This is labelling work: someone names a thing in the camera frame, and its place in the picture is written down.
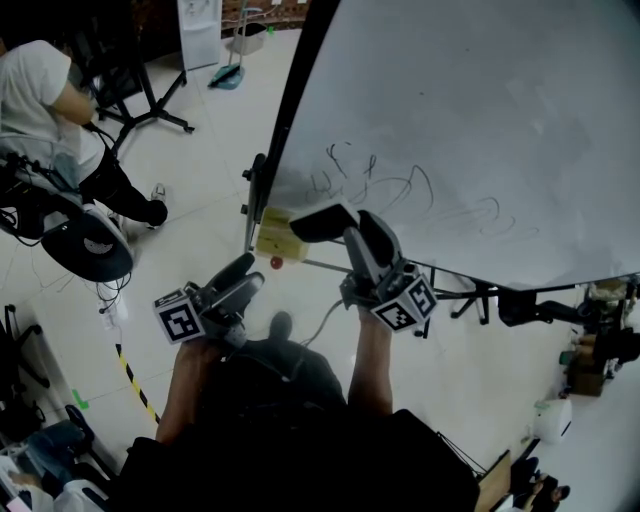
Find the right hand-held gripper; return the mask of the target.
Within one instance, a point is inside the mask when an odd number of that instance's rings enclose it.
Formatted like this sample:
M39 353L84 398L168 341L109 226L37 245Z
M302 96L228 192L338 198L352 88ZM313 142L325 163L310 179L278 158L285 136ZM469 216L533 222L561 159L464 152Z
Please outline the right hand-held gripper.
M353 270L341 283L345 307L364 309L394 333L425 325L437 306L429 280L401 259L398 239L383 219L366 210L359 215L358 229L343 235Z

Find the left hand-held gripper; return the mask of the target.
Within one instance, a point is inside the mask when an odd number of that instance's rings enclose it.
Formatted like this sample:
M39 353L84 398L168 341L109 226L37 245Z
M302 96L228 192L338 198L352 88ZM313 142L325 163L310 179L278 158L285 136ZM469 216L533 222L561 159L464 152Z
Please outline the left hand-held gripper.
M220 270L211 286L188 282L157 299L154 314L170 344L196 339L218 342L231 349L247 341L242 313L262 288L260 272L248 274L255 257L247 252Z

